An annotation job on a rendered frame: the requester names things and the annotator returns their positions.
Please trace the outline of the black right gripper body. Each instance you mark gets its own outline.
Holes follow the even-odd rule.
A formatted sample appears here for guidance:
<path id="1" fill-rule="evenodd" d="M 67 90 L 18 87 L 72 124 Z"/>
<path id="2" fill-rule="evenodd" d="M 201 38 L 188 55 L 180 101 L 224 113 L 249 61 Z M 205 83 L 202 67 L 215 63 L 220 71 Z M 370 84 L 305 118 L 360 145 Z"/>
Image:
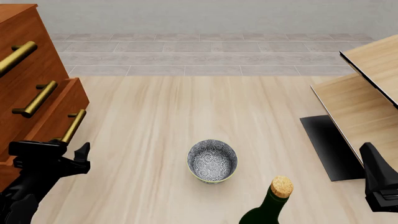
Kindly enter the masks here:
<path id="1" fill-rule="evenodd" d="M 398 187 L 382 190 L 365 188 L 366 201 L 373 212 L 398 213 Z"/>

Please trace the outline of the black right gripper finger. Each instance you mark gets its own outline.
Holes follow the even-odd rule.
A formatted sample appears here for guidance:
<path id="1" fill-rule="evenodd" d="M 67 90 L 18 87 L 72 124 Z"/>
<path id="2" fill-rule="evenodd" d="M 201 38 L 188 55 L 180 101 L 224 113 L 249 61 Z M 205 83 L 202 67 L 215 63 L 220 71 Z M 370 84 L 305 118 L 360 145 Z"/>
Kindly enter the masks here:
<path id="1" fill-rule="evenodd" d="M 395 171 L 370 142 L 360 149 L 365 171 L 365 193 L 398 194 L 398 172 Z"/>

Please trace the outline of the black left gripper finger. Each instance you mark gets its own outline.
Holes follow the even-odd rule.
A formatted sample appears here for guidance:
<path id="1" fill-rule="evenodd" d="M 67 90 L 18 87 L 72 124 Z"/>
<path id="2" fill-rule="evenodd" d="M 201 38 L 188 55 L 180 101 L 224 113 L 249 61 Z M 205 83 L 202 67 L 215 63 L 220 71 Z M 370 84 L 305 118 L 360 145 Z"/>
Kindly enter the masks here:
<path id="1" fill-rule="evenodd" d="M 90 143 L 86 142 L 81 148 L 74 151 L 74 161 L 75 162 L 87 162 L 88 154 L 90 152 Z"/>

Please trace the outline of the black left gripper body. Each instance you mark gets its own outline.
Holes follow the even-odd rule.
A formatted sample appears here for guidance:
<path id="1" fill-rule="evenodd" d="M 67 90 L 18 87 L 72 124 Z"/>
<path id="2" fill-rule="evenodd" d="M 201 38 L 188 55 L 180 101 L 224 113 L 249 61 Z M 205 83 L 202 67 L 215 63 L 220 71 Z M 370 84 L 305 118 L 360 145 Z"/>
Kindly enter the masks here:
<path id="1" fill-rule="evenodd" d="M 13 165 L 25 173 L 48 174 L 59 178 L 87 174 L 91 168 L 87 160 L 80 162 L 63 156 L 48 158 L 17 156 L 13 160 Z"/>

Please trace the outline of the wooden cabinet with drawers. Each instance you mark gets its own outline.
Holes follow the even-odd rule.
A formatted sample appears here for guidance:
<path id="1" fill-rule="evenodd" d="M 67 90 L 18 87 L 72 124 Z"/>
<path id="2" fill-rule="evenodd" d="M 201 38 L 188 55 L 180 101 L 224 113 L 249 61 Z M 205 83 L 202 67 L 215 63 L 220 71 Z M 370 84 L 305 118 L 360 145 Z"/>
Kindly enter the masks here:
<path id="1" fill-rule="evenodd" d="M 89 99 L 70 78 L 36 4 L 0 4 L 0 192 L 18 176 L 13 141 L 69 143 Z"/>

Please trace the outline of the pale wooden shelf, black base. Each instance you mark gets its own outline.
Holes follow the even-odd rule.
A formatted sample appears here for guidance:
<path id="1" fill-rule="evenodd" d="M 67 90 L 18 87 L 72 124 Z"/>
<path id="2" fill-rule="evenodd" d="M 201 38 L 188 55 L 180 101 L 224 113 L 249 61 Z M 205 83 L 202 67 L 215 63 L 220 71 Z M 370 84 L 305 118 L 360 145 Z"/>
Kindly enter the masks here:
<path id="1" fill-rule="evenodd" d="M 340 56 L 354 73 L 312 85 L 326 115 L 300 120 L 329 179 L 363 179 L 367 142 L 398 171 L 398 34 Z"/>

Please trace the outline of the cork bottle stopper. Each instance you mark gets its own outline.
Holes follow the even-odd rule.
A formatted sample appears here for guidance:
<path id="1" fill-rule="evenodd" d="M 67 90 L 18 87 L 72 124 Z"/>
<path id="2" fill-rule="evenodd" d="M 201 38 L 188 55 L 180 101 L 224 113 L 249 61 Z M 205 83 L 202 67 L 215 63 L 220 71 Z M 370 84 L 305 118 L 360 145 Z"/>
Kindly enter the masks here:
<path id="1" fill-rule="evenodd" d="M 288 177 L 278 175 L 271 182 L 271 191 L 279 198 L 288 198 L 294 190 L 294 185 Z"/>

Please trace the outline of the dark green glass bottle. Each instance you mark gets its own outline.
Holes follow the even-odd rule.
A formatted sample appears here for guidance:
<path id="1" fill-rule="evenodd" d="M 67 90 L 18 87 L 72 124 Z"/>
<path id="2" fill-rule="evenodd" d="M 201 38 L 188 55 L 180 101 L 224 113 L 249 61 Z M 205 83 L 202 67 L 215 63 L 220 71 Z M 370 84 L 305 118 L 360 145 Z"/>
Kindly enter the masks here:
<path id="1" fill-rule="evenodd" d="M 264 201 L 260 207 L 248 211 L 240 219 L 239 224 L 279 224 L 278 218 L 288 198 L 279 198 L 269 186 Z"/>

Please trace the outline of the grey floral patterned bowl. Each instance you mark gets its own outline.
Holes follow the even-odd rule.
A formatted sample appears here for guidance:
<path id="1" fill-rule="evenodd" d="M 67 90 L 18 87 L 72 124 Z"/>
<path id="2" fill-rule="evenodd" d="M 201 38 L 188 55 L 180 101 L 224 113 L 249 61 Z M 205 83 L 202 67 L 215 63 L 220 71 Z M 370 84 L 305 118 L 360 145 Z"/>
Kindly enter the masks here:
<path id="1" fill-rule="evenodd" d="M 188 151 L 187 166 L 198 180 L 206 184 L 219 184 L 235 173 L 238 156 L 223 141 L 206 139 L 196 143 Z"/>

